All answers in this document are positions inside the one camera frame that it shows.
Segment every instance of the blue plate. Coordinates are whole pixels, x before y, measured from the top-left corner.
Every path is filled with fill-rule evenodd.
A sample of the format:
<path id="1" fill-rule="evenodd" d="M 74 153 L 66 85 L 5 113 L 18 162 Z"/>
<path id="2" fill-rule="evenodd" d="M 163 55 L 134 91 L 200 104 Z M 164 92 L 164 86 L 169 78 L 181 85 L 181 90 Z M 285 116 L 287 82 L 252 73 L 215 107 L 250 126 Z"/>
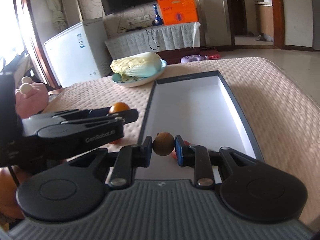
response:
<path id="1" fill-rule="evenodd" d="M 160 70 L 154 74 L 153 76 L 147 77 L 147 78 L 142 78 L 142 77 L 130 77 L 127 79 L 123 79 L 122 76 L 118 73 L 114 73 L 112 76 L 112 81 L 115 84 L 118 84 L 119 86 L 123 87 L 137 87 L 137 86 L 142 86 L 144 84 L 147 84 L 158 77 L 162 75 L 162 73 L 165 70 L 165 67 L 167 66 L 167 62 L 163 59 L 161 59 L 162 65 Z"/>

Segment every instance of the blue vase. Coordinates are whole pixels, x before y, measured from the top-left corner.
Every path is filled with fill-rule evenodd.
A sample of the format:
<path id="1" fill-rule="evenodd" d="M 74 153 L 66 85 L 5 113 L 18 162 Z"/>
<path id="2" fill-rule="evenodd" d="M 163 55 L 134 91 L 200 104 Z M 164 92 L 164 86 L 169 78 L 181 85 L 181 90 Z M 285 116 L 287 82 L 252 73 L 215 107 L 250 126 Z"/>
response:
<path id="1" fill-rule="evenodd" d="M 154 3 L 152 6 L 153 6 L 153 9 L 155 10 L 155 20 L 152 22 L 152 25 L 153 26 L 162 25 L 163 20 L 161 19 L 161 17 L 158 14 L 157 5 Z"/>

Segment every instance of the orange box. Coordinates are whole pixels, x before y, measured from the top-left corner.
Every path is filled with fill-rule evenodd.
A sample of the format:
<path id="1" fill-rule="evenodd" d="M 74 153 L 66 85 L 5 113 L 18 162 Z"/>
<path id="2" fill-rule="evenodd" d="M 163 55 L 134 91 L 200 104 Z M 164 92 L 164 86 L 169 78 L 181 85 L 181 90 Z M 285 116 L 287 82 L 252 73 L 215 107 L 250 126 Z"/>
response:
<path id="1" fill-rule="evenodd" d="M 197 22 L 195 0 L 158 0 L 165 25 Z"/>

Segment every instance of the wallpaper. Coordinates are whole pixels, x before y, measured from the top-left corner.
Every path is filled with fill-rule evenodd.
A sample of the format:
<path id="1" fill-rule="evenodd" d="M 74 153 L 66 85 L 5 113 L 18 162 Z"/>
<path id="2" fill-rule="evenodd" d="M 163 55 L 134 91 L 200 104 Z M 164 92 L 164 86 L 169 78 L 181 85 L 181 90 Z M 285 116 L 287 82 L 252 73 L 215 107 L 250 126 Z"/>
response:
<path id="1" fill-rule="evenodd" d="M 150 14 L 151 20 L 149 22 L 136 24 L 132 27 L 150 25 L 153 21 L 152 17 L 154 15 L 152 4 L 153 3 L 136 6 L 135 8 L 130 8 L 116 14 L 105 16 L 101 0 L 80 0 L 80 7 L 84 14 L 84 19 L 103 17 L 103 22 L 109 38 L 115 37 L 119 33 L 123 32 L 123 28 L 129 29 L 130 26 L 128 25 L 127 20 L 132 18 Z"/>

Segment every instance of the pink stuffed animal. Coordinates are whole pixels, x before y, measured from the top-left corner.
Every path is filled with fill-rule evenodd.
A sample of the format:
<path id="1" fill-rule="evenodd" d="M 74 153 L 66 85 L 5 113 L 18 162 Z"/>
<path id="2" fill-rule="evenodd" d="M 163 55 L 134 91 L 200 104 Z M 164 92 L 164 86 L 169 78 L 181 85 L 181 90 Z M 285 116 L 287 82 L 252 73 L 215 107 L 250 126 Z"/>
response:
<path id="1" fill-rule="evenodd" d="M 21 81 L 22 85 L 16 89 L 16 111 L 25 119 L 45 109 L 49 95 L 44 84 L 34 83 L 29 77 L 23 77 Z"/>

